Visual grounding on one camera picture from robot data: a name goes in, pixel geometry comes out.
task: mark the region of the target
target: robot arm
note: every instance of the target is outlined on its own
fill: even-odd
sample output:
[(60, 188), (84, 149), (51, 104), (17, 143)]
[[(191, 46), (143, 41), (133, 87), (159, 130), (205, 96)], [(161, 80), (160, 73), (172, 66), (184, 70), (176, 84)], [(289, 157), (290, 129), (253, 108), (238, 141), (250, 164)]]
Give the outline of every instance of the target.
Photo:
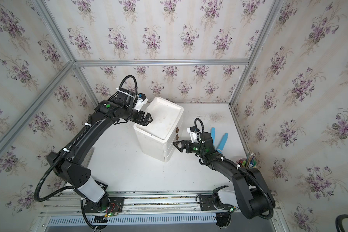
[[(202, 125), (200, 119), (195, 119), (195, 122), (196, 120)], [(233, 183), (233, 188), (222, 186), (213, 191), (214, 205), (237, 206), (248, 219), (255, 216), (264, 219), (272, 218), (276, 203), (260, 171), (256, 168), (245, 169), (215, 151), (210, 133), (203, 130), (200, 133), (196, 126), (188, 128), (187, 131), (190, 133), (191, 140), (177, 141), (173, 145), (180, 152), (185, 149), (186, 153), (195, 153), (199, 156), (201, 165), (207, 165), (210, 169), (220, 172)], [(256, 188), (249, 189), (249, 186), (256, 186)]]
[[(88, 116), (88, 122), (71, 142), (58, 153), (51, 152), (47, 156), (50, 167), (35, 189), (35, 201), (42, 202), (65, 189), (73, 189), (82, 198), (89, 199), (96, 210), (105, 211), (109, 207), (108, 193), (93, 180), (91, 171), (81, 164), (94, 143), (111, 125), (132, 121), (147, 126), (152, 122), (151, 115), (147, 113), (145, 116), (145, 112), (140, 110), (148, 100), (146, 96), (122, 88), (127, 78), (133, 78), (136, 83), (133, 76), (125, 77), (117, 88), (117, 92), (108, 100), (101, 101), (94, 109), (94, 113)], [(41, 186), (51, 171), (72, 186), (61, 188), (46, 197), (40, 197)]]

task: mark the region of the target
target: floral wallpaper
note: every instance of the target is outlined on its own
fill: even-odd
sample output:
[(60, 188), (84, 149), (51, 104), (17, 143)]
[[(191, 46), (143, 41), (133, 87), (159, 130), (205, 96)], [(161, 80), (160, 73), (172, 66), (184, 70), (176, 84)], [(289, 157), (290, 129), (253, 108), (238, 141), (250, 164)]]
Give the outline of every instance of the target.
[[(127, 75), (134, 75), (138, 92), (149, 102), (160, 96), (172, 102), (229, 102), (244, 66), (142, 66), (85, 67), (85, 73), (98, 100), (109, 98)], [(123, 88), (135, 91), (128, 79)]]
[(0, 0), (0, 139), (65, 65), (31, 0)]
[[(42, 203), (34, 202), (35, 187), (49, 164), (51, 151), (59, 151), (83, 127), (93, 105), (70, 73), (33, 115), (18, 138), (0, 158), (0, 231), (30, 231)], [(41, 196), (63, 186), (51, 173)], [(3, 224), (2, 215), (11, 223)]]
[(233, 108), (290, 231), (335, 231), (348, 214), (348, 1), (286, 0), (274, 24)]
[[(285, 6), (287, 16), (281, 27), (296, 12), (296, 2)], [(272, 3), (272, 0), (46, 1), (79, 60), (248, 58)]]

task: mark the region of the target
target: white cable tie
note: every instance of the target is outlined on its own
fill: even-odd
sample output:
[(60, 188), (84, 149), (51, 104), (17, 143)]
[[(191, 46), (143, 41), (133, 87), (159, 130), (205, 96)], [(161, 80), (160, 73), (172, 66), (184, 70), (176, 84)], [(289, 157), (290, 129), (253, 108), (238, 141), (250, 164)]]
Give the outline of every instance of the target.
[(117, 89), (117, 91), (120, 92), (120, 93), (123, 93), (123, 94), (126, 94), (126, 95), (128, 95), (128, 96), (131, 96), (132, 98), (135, 98), (134, 96), (128, 94), (127, 92), (121, 91), (119, 88), (116, 88), (116, 89)]

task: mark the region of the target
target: white tabletop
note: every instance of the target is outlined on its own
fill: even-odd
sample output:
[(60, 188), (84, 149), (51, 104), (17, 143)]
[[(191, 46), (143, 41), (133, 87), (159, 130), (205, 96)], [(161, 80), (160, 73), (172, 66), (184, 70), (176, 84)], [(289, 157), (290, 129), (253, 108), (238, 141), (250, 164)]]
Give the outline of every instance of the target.
[[(235, 162), (245, 157), (227, 103), (178, 105), (184, 108), (179, 140), (190, 140), (186, 128), (194, 125), (195, 118), (200, 118), (206, 132), (215, 128), (215, 147), (228, 133), (223, 149), (225, 157)], [(145, 155), (139, 147), (133, 124), (112, 125), (94, 144), (95, 151), (88, 168), (94, 179), (108, 184), (107, 191), (206, 191), (232, 185), (219, 172), (200, 165), (194, 153), (175, 150), (167, 163)]]

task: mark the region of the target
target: vent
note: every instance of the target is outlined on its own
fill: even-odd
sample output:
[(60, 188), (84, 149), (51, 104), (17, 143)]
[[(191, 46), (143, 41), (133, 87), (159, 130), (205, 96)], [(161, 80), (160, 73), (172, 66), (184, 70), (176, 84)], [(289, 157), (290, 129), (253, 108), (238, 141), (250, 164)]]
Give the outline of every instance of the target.
[[(87, 216), (92, 222), (94, 216)], [(108, 223), (93, 225), (144, 225), (176, 223), (215, 223), (215, 213), (172, 213), (152, 215), (117, 215), (110, 217)], [(86, 225), (82, 216), (52, 216), (47, 226), (82, 226)]]

